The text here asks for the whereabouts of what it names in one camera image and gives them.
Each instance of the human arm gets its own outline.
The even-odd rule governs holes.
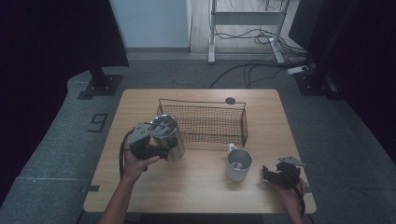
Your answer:
[[[140,161],[129,150],[125,150],[124,173],[99,221],[100,224],[124,223],[134,184],[145,168],[159,159],[160,157],[157,156]]]
[[[290,223],[304,223],[304,219],[301,215],[302,207],[294,189],[285,189],[283,186],[276,184],[274,184],[273,186],[280,198],[283,207],[286,210],[286,213],[288,214]],[[300,178],[300,182],[296,185],[296,188],[300,191],[301,195],[304,195],[307,184]]]

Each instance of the mug handle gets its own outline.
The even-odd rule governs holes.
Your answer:
[[[234,149],[237,149],[237,147],[233,143],[228,144],[228,148],[227,148],[228,153],[230,153]]]

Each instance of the human hand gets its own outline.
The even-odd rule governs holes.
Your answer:
[[[302,207],[299,198],[294,189],[285,189],[283,186],[273,184],[276,193],[279,195],[282,205],[285,207],[286,212],[290,218],[291,223],[304,223],[301,216]],[[296,184],[297,190],[304,196],[307,188],[307,183],[300,178],[300,182]]]
[[[125,180],[134,184],[147,167],[160,159],[159,156],[148,158],[147,160],[140,161],[131,151],[125,150],[124,152],[124,173],[121,180]]]

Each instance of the metal rack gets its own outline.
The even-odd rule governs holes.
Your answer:
[[[243,147],[248,140],[246,103],[159,102],[157,115],[175,117],[184,142],[234,143]]]
[[[285,0],[281,11],[265,11],[265,12],[225,12],[216,11],[216,1],[212,1],[210,12],[210,37],[208,62],[215,63],[215,27],[216,25],[276,25],[276,32],[273,38],[270,38],[271,48],[276,56],[278,63],[284,63],[285,60],[280,52],[278,43],[283,22],[285,21],[289,2]]]

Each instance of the gray carpet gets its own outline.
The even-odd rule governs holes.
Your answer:
[[[0,223],[96,223],[101,214],[81,213],[106,136],[126,89],[207,89],[229,68],[248,61],[130,61],[130,68],[105,68],[121,74],[115,96],[78,100],[91,80],[88,72],[68,82],[64,105],[43,141],[15,180],[0,211]],[[278,68],[261,67],[252,80]],[[244,89],[242,68],[215,89]],[[396,223],[396,166],[345,101],[302,96],[286,70],[252,89],[278,90],[309,178],[318,210],[316,223]],[[108,114],[100,129],[95,114]],[[287,223],[285,215],[142,215],[142,223]]]

